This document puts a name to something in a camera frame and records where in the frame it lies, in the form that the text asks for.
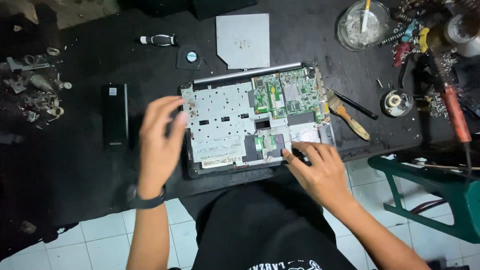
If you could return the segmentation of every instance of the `wristwatch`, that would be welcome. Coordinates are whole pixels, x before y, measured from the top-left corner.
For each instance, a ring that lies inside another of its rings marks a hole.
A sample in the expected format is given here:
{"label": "wristwatch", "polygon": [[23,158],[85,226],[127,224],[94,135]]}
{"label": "wristwatch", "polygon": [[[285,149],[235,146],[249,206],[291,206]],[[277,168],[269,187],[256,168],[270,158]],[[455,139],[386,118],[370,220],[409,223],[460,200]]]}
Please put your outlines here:
{"label": "wristwatch", "polygon": [[162,187],[162,193],[155,198],[144,200],[138,197],[137,190],[134,190],[134,198],[132,200],[132,208],[134,209],[151,209],[161,205],[165,201],[165,187]]}

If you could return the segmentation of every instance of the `yellow clip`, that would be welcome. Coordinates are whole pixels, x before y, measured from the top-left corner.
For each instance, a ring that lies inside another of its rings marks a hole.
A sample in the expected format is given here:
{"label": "yellow clip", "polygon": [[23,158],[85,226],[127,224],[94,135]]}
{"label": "yellow clip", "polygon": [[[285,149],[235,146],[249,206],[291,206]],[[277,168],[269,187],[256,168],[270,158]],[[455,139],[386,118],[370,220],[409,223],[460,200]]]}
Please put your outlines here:
{"label": "yellow clip", "polygon": [[420,50],[421,52],[426,52],[428,50],[428,45],[427,45],[427,34],[430,32],[429,28],[423,28],[420,31],[420,39],[419,39],[419,44],[420,44]]}

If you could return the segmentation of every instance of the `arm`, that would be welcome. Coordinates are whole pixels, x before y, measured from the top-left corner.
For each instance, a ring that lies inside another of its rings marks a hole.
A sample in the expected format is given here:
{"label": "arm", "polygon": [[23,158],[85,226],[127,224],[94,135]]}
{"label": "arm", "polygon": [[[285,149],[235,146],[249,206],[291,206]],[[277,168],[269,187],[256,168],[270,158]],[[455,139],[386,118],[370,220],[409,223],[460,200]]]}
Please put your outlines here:
{"label": "arm", "polygon": [[[137,194],[142,199],[160,195],[163,185],[177,166],[187,114],[177,115],[169,137],[165,129],[170,114],[181,104],[180,97],[157,99],[148,105],[140,129],[140,175]],[[153,209],[137,210],[128,270],[167,269],[169,232],[165,204]]]}
{"label": "arm", "polygon": [[307,156],[312,166],[283,149],[288,169],[319,204],[352,231],[380,270],[430,269],[353,198],[347,189],[345,167],[334,147],[307,142],[292,145]]}

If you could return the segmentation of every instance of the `blue clip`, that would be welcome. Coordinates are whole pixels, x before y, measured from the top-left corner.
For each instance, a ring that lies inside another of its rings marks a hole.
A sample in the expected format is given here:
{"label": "blue clip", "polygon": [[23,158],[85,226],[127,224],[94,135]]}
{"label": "blue clip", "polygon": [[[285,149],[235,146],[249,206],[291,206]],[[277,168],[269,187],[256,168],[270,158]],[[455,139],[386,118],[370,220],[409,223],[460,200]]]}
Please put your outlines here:
{"label": "blue clip", "polygon": [[403,34],[402,42],[408,42],[410,40],[410,38],[412,37],[412,32],[413,30],[415,30],[416,26],[417,26],[417,19],[413,19],[410,25],[405,30],[405,34]]}

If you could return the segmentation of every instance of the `black box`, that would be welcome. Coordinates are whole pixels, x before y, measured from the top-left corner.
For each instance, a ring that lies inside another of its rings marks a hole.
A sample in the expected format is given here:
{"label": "black box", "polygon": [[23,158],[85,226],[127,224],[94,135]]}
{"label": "black box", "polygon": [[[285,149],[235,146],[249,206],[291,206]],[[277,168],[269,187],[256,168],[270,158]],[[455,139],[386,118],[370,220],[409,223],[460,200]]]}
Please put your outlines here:
{"label": "black box", "polygon": [[101,92],[105,150],[125,149],[128,145],[127,85],[104,85]]}

